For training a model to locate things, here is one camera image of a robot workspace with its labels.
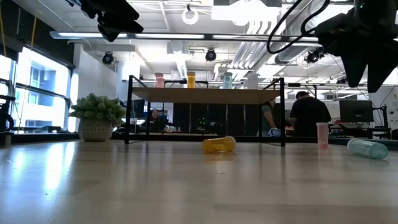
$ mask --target pink bottle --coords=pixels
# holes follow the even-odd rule
[[[329,123],[317,123],[318,128],[318,149],[329,148]]]
[[[164,88],[163,73],[155,73],[155,87]]]

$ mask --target yellow cup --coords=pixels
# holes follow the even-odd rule
[[[188,72],[187,73],[187,84],[188,88],[194,88],[195,87],[195,72]]]
[[[235,150],[235,146],[235,138],[231,136],[216,139],[206,139],[202,144],[204,153],[232,152]]]

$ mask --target white wall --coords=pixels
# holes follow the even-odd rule
[[[381,87],[376,93],[370,93],[370,99],[374,102],[374,106],[387,106],[387,119],[390,127],[398,129],[398,87]],[[373,111],[374,120],[383,124],[383,117],[381,111]]]
[[[76,68],[73,70],[70,90],[72,103],[76,103],[77,98],[86,97],[90,93],[109,98],[116,97],[115,71],[85,52],[81,44],[75,44],[73,64]],[[68,130],[75,131],[78,122],[78,119],[69,118]]]

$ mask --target computer monitor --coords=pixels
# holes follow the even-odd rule
[[[373,122],[373,104],[369,100],[340,100],[341,122]]]
[[[132,118],[146,118],[144,115],[145,100],[133,100],[131,117]]]

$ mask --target green plant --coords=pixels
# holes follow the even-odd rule
[[[126,113],[119,102],[119,99],[111,100],[107,96],[96,96],[94,93],[90,93],[86,98],[77,100],[77,104],[71,107],[75,111],[70,113],[69,116],[109,121],[114,127],[117,127],[121,124],[121,118]]]

